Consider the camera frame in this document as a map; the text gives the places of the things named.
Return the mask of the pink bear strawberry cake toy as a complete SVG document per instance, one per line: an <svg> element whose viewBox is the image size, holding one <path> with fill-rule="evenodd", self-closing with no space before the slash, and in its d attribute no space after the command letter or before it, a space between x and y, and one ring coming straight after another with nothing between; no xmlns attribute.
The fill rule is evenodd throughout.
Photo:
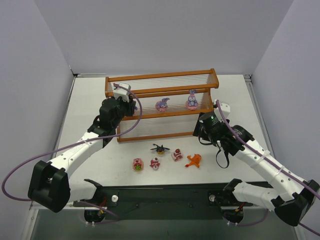
<svg viewBox="0 0 320 240"><path fill-rule="evenodd" d="M177 148L176 150L174 150L174 152L171 153L171 157L175 162L177 162L183 158L183 154L181 150Z"/></svg>

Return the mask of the purple bunny donut toy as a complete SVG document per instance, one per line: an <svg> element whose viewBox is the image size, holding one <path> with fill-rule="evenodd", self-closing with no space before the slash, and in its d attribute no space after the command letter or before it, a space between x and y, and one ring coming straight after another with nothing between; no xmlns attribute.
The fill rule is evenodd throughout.
<svg viewBox="0 0 320 240"><path fill-rule="evenodd" d="M165 97L162 98L160 101L157 101L155 104L155 108L158 112L164 113L168 109L167 101L170 100L170 98Z"/></svg>

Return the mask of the pink bear holding strawberry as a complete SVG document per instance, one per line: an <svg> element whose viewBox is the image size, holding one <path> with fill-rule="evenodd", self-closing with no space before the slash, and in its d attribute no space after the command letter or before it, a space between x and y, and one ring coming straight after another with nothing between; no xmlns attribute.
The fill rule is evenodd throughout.
<svg viewBox="0 0 320 240"><path fill-rule="evenodd" d="M132 169L135 172L142 171L144 169L144 162L141 158L134 158L132 163Z"/></svg>

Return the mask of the pink bear cupcake toy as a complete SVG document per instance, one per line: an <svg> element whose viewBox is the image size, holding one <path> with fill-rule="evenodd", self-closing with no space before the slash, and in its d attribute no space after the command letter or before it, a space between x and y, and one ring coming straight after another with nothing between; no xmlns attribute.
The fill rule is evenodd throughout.
<svg viewBox="0 0 320 240"><path fill-rule="evenodd" d="M159 159L157 157L151 159L149 166L155 171L158 170L160 167Z"/></svg>

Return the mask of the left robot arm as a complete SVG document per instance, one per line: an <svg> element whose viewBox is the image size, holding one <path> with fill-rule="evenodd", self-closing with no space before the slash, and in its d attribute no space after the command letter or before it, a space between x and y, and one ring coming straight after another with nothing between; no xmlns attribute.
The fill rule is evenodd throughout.
<svg viewBox="0 0 320 240"><path fill-rule="evenodd" d="M54 213L69 202L91 200L101 186L84 179L70 183L72 174L94 153L116 137L116 129L124 117L131 117L136 102L131 95L105 99L92 125L76 144L48 162L39 161L33 168L27 196Z"/></svg>

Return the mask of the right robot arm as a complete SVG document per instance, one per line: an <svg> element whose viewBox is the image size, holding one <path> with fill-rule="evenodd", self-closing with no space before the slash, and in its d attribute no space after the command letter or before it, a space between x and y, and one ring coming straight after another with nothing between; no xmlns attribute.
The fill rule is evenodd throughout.
<svg viewBox="0 0 320 240"><path fill-rule="evenodd" d="M305 180L280 164L253 135L239 125L228 125L212 111L198 116L193 135L241 160L270 186L262 187L234 178L225 187L229 200L245 202L275 212L286 224L296 227L314 204L320 185Z"/></svg>

